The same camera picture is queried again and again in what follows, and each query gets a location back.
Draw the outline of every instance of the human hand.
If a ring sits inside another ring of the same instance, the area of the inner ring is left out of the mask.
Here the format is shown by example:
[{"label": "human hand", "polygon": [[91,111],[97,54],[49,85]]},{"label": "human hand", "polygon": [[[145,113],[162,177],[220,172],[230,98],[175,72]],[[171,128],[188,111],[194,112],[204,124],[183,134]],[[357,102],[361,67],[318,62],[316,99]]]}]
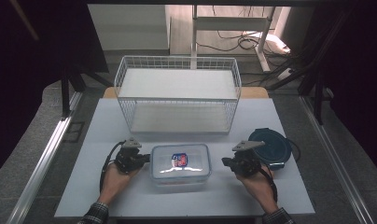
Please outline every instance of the human hand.
[{"label": "human hand", "polygon": [[[269,171],[266,166],[262,166],[261,169],[269,175],[272,175],[272,172]],[[257,172],[249,177],[243,177],[241,175],[236,175],[236,177],[244,184],[247,192],[258,200],[266,214],[271,214],[278,210],[278,205],[273,199],[273,192],[270,183],[262,173]]]},{"label": "human hand", "polygon": [[104,184],[98,202],[110,205],[114,198],[122,192],[129,184],[132,177],[139,172],[139,169],[122,173],[118,166],[112,162],[107,166]]}]

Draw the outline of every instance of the sleeve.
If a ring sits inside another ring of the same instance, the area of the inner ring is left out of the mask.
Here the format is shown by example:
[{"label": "sleeve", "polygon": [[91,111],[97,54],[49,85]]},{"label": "sleeve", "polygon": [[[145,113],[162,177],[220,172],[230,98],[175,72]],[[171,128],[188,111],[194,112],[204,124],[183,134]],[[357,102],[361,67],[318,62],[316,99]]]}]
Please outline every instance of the sleeve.
[{"label": "sleeve", "polygon": [[93,203],[90,210],[77,224],[103,224],[109,217],[108,206],[104,203]]},{"label": "sleeve", "polygon": [[284,208],[280,208],[272,214],[264,215],[262,222],[264,224],[296,224]]}]

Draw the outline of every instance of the wire mesh basket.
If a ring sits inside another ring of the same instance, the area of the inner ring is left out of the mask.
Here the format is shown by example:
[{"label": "wire mesh basket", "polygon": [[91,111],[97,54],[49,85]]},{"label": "wire mesh basket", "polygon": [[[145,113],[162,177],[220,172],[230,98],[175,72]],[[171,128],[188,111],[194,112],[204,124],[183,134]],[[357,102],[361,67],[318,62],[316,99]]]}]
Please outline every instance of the wire mesh basket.
[{"label": "wire mesh basket", "polygon": [[228,133],[241,79],[233,58],[125,56],[115,92],[132,133]]}]

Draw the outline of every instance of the dark blue lid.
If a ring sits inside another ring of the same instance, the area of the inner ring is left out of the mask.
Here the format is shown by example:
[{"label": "dark blue lid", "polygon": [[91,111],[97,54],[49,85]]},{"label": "dark blue lid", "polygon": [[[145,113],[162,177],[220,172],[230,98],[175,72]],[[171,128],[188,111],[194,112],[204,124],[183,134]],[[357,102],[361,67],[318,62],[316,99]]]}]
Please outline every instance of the dark blue lid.
[{"label": "dark blue lid", "polygon": [[250,134],[248,140],[265,143],[264,146],[254,149],[260,160],[265,164],[286,162],[290,158],[292,150],[290,143],[283,135],[274,130],[268,128],[256,129]]}]

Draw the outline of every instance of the white tabletop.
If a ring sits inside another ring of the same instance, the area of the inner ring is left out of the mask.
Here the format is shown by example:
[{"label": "white tabletop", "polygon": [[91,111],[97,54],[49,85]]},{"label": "white tabletop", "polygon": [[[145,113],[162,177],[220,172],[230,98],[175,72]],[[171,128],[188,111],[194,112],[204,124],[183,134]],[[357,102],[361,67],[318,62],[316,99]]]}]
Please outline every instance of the white tabletop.
[{"label": "white tabletop", "polygon": [[[101,99],[55,217],[82,217],[88,211],[99,196],[99,177],[106,156],[117,142],[131,136],[142,144],[142,154],[160,145],[204,143],[209,147],[213,172],[201,188],[160,189],[152,183],[146,164],[111,204],[111,217],[261,216],[259,204],[221,162],[223,157],[232,157],[231,149],[259,128],[285,135],[272,99],[240,100],[229,134],[131,134],[118,101]],[[274,179],[279,206],[289,214],[314,213],[293,157],[284,169],[275,172]]]}]

